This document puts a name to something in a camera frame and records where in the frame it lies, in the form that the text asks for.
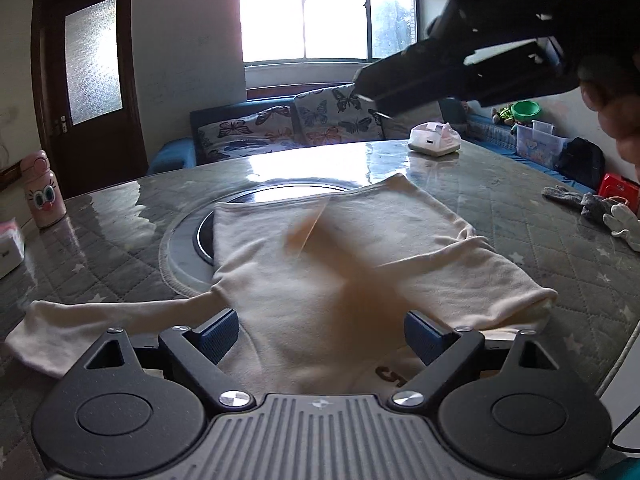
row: butterfly print cushion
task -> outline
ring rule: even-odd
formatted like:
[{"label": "butterfly print cushion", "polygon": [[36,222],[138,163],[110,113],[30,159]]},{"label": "butterfly print cushion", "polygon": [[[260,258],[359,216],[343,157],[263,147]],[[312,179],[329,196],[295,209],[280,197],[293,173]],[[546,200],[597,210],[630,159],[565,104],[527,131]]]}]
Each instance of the butterfly print cushion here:
[{"label": "butterfly print cushion", "polygon": [[384,138],[375,108],[355,94],[353,85],[298,94],[294,105],[309,146]]},{"label": "butterfly print cushion", "polygon": [[247,117],[202,126],[198,128],[198,142],[207,162],[217,162],[304,148],[293,131],[290,108],[276,106]]}]

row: red box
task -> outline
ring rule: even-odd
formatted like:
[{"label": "red box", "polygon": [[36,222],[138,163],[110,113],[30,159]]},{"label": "red box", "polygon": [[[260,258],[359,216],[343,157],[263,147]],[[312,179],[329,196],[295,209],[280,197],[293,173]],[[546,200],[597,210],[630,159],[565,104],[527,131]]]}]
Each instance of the red box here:
[{"label": "red box", "polygon": [[634,213],[638,211],[638,193],[640,184],[614,173],[607,173],[602,179],[598,194],[601,197],[621,196],[629,200],[629,209]]}]

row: glove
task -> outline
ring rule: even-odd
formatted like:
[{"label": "glove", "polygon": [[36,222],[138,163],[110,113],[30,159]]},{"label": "glove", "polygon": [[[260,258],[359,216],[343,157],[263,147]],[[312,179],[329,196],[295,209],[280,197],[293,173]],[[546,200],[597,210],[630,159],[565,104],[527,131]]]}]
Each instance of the glove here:
[{"label": "glove", "polygon": [[616,204],[610,215],[602,216],[602,221],[611,229],[611,236],[624,239],[629,247],[640,253],[640,220],[631,209]]}]

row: printed logo on shirt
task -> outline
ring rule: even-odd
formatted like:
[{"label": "printed logo on shirt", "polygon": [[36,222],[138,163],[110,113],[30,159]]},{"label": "printed logo on shirt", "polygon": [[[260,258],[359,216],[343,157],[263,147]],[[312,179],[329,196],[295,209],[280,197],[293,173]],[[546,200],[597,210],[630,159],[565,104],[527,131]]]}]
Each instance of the printed logo on shirt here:
[{"label": "printed logo on shirt", "polygon": [[395,383],[397,381],[396,386],[398,388],[406,384],[406,379],[402,377],[402,375],[392,372],[386,366],[379,366],[376,368],[376,375],[387,383]]}]

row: sofa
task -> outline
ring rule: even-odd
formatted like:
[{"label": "sofa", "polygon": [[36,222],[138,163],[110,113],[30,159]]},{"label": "sofa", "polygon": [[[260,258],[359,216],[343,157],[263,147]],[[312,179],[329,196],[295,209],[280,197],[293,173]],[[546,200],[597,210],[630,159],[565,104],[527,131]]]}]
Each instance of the sofa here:
[{"label": "sofa", "polygon": [[[434,108],[418,122],[442,120]],[[412,126],[378,115],[353,85],[196,110],[190,123],[191,137],[166,143],[147,174],[320,144],[407,139]]]}]

